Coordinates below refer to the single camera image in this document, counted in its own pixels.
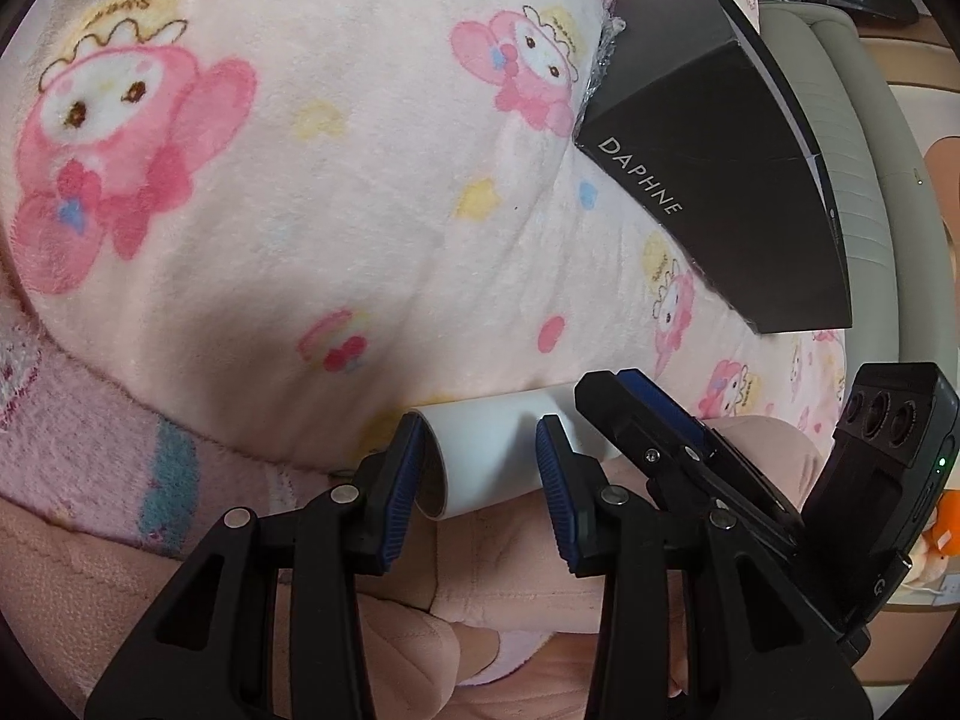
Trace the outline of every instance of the white cardboard tube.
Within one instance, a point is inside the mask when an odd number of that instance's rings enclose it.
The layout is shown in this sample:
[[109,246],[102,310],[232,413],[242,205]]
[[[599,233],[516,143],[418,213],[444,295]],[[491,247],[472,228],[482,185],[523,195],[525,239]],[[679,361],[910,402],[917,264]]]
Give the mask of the white cardboard tube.
[[574,452],[599,461],[620,453],[574,405],[573,384],[422,406],[437,452],[428,453],[416,502],[431,519],[448,519],[541,487],[536,423],[555,413]]

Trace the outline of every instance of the camera lens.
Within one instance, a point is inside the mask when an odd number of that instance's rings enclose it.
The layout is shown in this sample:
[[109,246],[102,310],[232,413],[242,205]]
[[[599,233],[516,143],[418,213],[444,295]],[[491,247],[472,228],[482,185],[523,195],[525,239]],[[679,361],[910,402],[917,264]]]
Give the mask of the camera lens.
[[887,418],[887,410],[890,408],[890,396],[886,392],[881,392],[872,399],[870,406],[867,406],[867,415],[863,418],[863,436],[866,439],[872,439],[883,425],[883,420]]
[[863,393],[855,392],[847,404],[847,410],[844,413],[844,419],[850,424],[860,415],[860,409],[863,408]]
[[908,400],[900,406],[894,414],[893,421],[890,422],[890,443],[894,446],[900,446],[913,430],[913,423],[917,418],[917,407],[913,405],[912,400]]

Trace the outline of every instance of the orange object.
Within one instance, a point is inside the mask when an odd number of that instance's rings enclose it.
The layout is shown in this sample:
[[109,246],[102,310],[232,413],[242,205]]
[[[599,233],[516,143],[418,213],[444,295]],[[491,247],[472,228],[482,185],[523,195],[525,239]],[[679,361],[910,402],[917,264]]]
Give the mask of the orange object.
[[942,555],[960,555],[960,490],[947,490],[940,496],[929,541]]

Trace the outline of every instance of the gray leather headboard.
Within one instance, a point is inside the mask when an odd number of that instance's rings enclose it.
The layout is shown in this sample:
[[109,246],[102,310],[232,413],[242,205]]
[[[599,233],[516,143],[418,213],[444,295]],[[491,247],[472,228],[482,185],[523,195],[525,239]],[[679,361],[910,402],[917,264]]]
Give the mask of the gray leather headboard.
[[933,361],[956,386],[952,269],[923,156],[850,17],[765,2],[760,34],[824,151],[853,300],[848,382],[863,362]]

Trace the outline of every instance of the black box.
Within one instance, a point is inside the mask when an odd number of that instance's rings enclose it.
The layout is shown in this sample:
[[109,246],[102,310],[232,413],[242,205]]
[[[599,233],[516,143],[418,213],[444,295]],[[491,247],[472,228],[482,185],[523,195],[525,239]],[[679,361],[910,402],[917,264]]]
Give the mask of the black box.
[[733,0],[616,0],[626,22],[576,143],[760,333],[850,327],[816,138]]

